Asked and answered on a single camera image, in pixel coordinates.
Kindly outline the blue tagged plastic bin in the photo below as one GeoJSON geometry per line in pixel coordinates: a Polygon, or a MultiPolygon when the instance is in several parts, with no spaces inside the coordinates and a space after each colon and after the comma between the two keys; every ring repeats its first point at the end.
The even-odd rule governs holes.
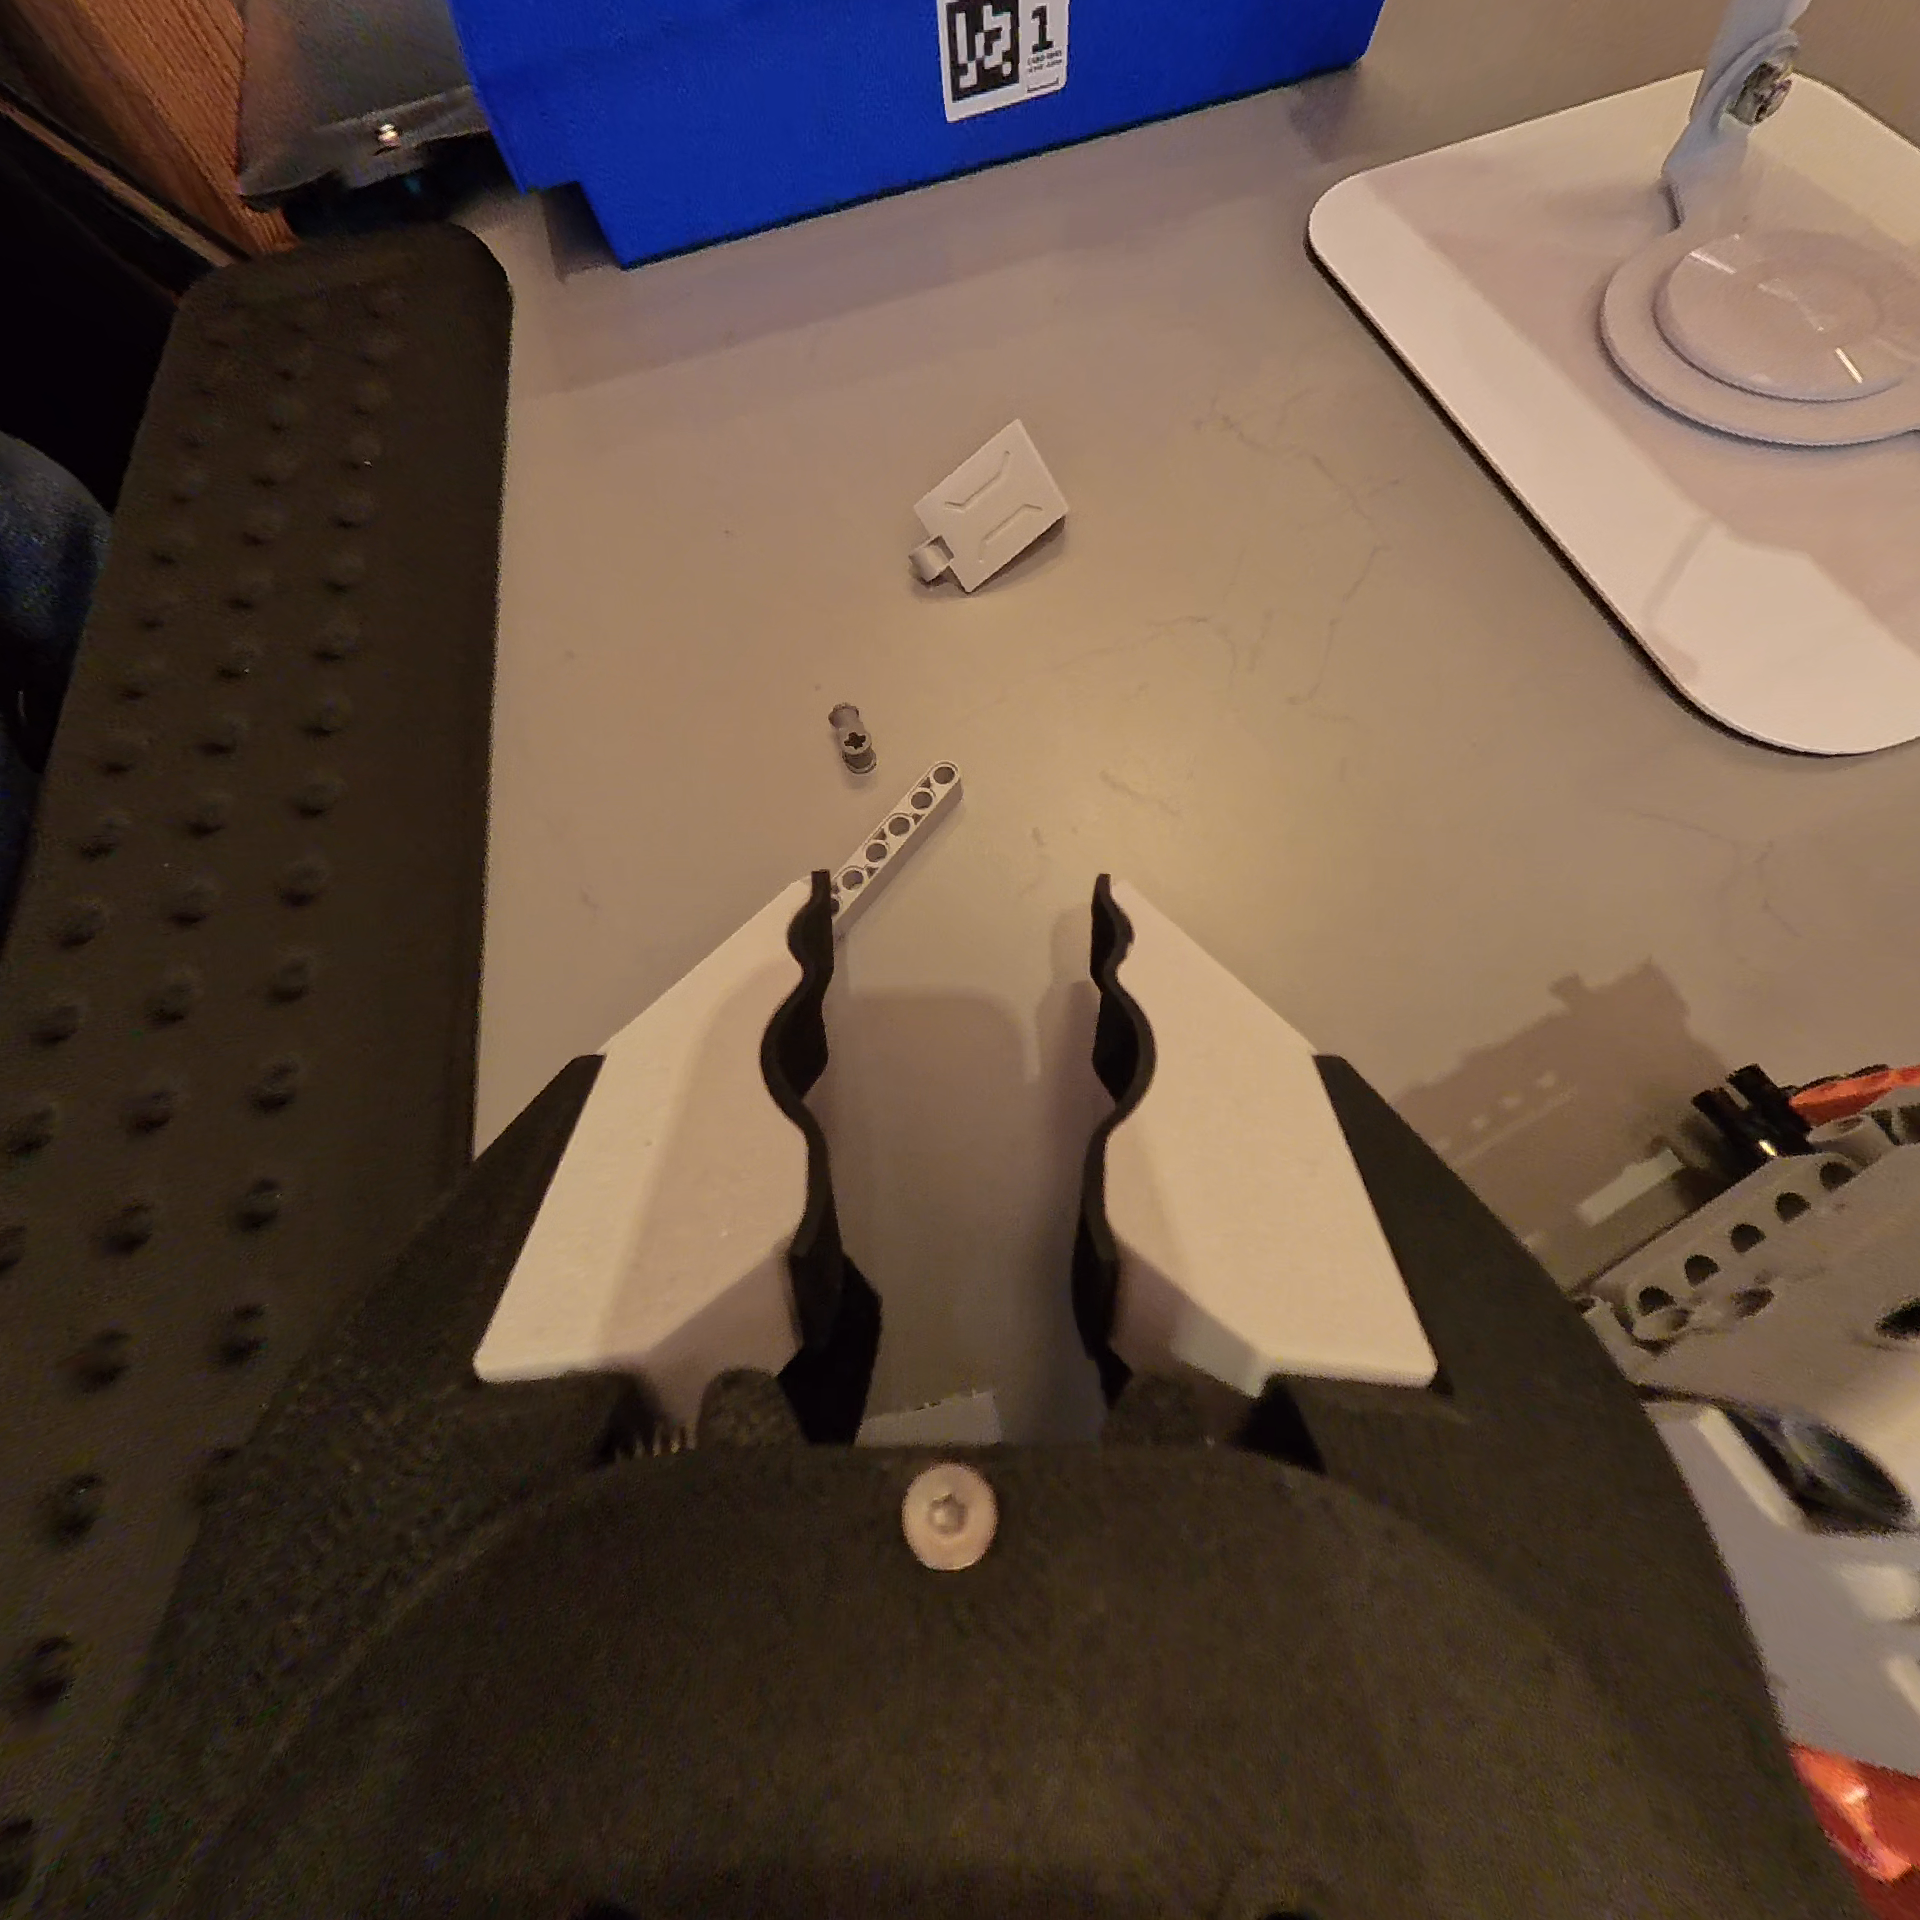
{"type": "Polygon", "coordinates": [[[1379,0],[454,0],[518,191],[619,265],[1354,69],[1379,0]]]}

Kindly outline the black perforated panel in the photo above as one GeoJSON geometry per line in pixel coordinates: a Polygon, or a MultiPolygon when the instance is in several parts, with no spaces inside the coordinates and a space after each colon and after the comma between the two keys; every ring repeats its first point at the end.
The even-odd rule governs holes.
{"type": "Polygon", "coordinates": [[[513,289],[462,225],[168,333],[4,932],[4,1848],[228,1458],[471,1140],[513,289]]]}

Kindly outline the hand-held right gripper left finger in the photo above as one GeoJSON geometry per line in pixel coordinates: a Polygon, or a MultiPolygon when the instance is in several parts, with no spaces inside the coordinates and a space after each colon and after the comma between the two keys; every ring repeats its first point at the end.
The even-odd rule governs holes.
{"type": "Polygon", "coordinates": [[[491,1382],[612,1372],[668,1424],[773,1372],[807,1441],[856,1441],[877,1367],[877,1288],[856,1274],[826,1131],[838,900],[788,884],[588,1071],[539,1209],[479,1334],[491,1382]]]}

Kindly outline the person's blue jeans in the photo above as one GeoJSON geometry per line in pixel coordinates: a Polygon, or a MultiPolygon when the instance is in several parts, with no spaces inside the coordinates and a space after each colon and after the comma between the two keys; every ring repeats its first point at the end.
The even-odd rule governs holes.
{"type": "Polygon", "coordinates": [[[23,884],[106,531],[113,516],[69,465],[0,440],[0,925],[23,884]]]}

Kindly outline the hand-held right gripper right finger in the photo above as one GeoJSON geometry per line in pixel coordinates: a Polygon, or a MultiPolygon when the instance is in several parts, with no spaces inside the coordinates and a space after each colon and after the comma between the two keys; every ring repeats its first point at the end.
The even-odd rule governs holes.
{"type": "Polygon", "coordinates": [[[1321,1050],[1139,884],[1088,907],[1092,1087],[1069,1310],[1105,1411],[1272,1380],[1432,1389],[1436,1346],[1333,1114],[1321,1050]]]}

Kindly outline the white round stand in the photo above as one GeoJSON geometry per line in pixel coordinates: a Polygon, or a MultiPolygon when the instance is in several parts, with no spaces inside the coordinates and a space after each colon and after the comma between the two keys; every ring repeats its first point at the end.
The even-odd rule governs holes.
{"type": "Polygon", "coordinates": [[[1920,421],[1913,247],[1810,185],[1774,185],[1750,127],[1789,98],[1804,0],[1719,19],[1664,156],[1666,228],[1598,290],[1612,366],[1670,417],[1748,446],[1886,446],[1920,421]]]}

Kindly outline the brown wooden cabinet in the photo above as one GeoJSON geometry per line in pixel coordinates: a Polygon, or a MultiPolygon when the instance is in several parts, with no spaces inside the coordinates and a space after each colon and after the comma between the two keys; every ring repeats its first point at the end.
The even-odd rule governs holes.
{"type": "Polygon", "coordinates": [[[237,191],[241,5],[4,0],[4,80],[80,147],[231,254],[290,247],[237,191]]]}

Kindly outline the small grey panel piece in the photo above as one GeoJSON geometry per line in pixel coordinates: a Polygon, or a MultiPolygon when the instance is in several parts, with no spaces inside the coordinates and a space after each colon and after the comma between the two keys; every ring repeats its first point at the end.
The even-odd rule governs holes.
{"type": "Polygon", "coordinates": [[[908,551],[917,583],[953,582],[957,592],[981,592],[1036,541],[1047,541],[1069,498],[1051,483],[1029,426],[1012,417],[940,483],[931,483],[912,512],[923,531],[923,541],[908,551]]]}

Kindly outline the grey orange toy brick vehicle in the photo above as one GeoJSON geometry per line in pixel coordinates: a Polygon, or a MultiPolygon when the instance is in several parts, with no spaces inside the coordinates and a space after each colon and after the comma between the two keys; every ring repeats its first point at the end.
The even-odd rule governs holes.
{"type": "Polygon", "coordinates": [[[1694,1096],[1738,1178],[1575,1310],[1648,1404],[1735,1580],[1804,1788],[1913,1912],[1920,1071],[1694,1096]]]}

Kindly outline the grey flat plate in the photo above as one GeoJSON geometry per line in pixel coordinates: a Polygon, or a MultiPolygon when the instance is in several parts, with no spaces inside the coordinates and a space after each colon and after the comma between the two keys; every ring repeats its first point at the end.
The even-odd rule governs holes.
{"type": "Polygon", "coordinates": [[[491,137],[446,0],[241,0],[237,197],[416,175],[491,137]]]}

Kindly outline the white rounded board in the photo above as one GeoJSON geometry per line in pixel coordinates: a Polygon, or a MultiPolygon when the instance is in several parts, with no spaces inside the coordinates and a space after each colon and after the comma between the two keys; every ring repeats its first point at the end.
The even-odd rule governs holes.
{"type": "Polygon", "coordinates": [[[1829,243],[1913,261],[1913,142],[1795,80],[1735,127],[1738,308],[1835,322],[1862,398],[1719,381],[1670,336],[1680,270],[1719,270],[1666,197],[1701,71],[1598,98],[1341,180],[1311,261],[1480,450],[1525,516],[1704,721],[1789,753],[1879,753],[1920,712],[1913,282],[1829,243]]]}

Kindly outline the light grey toy beam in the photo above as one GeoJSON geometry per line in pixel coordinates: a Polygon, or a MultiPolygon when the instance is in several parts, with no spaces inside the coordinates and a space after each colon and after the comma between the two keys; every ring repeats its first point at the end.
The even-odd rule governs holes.
{"type": "Polygon", "coordinates": [[[957,759],[936,759],[864,844],[826,871],[826,925],[843,942],[864,912],[908,871],[912,851],[966,804],[957,759]]]}

